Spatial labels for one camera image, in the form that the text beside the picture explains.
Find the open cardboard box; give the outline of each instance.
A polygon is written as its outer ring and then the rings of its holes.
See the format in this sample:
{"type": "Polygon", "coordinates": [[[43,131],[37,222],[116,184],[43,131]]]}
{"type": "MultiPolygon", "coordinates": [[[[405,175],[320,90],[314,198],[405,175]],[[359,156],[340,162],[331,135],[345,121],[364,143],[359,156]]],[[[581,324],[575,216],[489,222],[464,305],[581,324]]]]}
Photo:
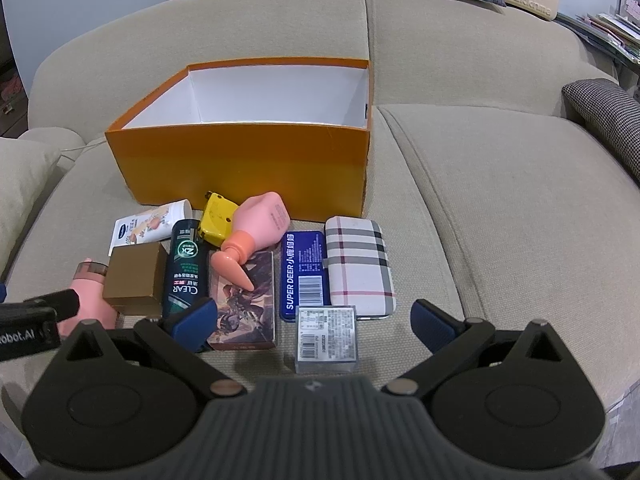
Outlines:
{"type": "Polygon", "coordinates": [[[116,120],[107,141],[143,204],[276,191],[292,218],[361,216],[369,62],[259,58],[189,65],[116,120]]]}

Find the metal bolt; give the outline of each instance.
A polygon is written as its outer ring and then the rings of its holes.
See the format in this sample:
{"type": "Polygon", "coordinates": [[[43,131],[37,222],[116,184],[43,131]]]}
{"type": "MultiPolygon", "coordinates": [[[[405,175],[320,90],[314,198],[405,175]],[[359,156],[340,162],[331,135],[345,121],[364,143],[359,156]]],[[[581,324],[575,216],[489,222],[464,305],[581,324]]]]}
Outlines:
{"type": "Polygon", "coordinates": [[[394,379],[386,385],[386,389],[394,395],[410,396],[418,391],[418,383],[412,379],[394,379]]]}
{"type": "Polygon", "coordinates": [[[211,383],[209,389],[219,397],[235,397],[242,392],[242,384],[233,379],[219,379],[211,383]]]}

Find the pink bottle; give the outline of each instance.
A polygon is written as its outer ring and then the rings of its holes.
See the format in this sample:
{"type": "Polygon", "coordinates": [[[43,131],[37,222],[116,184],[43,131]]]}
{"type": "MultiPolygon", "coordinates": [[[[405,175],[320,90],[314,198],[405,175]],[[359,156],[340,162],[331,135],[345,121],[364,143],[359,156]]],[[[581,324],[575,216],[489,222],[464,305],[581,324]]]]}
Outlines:
{"type": "Polygon", "coordinates": [[[83,319],[97,319],[106,329],[115,328],[118,313],[103,300],[104,277],[108,267],[86,259],[78,265],[71,286],[80,299],[80,310],[76,316],[58,323],[61,336],[68,336],[83,319]]]}
{"type": "Polygon", "coordinates": [[[289,213],[276,192],[246,199],[234,212],[231,236],[211,256],[211,266],[234,285],[254,290],[241,265],[255,251],[279,241],[290,223],[289,213]]]}

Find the beige sofa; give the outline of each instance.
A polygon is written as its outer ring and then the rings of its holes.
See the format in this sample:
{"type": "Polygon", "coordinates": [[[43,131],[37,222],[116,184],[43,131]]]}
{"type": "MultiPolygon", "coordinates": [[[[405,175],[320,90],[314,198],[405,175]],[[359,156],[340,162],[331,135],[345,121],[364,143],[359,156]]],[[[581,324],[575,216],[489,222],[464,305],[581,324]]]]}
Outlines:
{"type": "MultiPolygon", "coordinates": [[[[114,221],[145,209],[103,141],[111,121],[188,63],[261,56],[372,60],[365,214],[398,293],[392,317],[360,325],[376,385],[429,355],[408,323],[417,298],[503,329],[549,319],[606,406],[640,378],[640,192],[561,97],[616,72],[567,29],[473,0],[173,0],[61,47],[22,138],[86,147],[63,153],[17,242],[8,299],[67,286],[85,257],[107,263],[114,221]]],[[[247,384],[291,374],[292,326],[278,328],[275,351],[205,359],[247,384]]],[[[18,406],[49,358],[0,365],[18,406]]]]}

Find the pink cup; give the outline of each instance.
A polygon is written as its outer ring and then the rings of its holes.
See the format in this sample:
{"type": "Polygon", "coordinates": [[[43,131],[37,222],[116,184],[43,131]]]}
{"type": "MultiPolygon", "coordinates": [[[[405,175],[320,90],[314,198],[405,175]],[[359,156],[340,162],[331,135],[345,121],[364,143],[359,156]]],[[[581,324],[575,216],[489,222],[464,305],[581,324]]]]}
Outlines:
{"type": "Polygon", "coordinates": [[[104,277],[108,268],[90,259],[78,265],[70,288],[78,294],[80,309],[76,316],[58,323],[58,332],[61,336],[67,337],[71,334],[78,322],[83,319],[97,319],[105,329],[115,328],[118,313],[102,298],[104,277]]]}

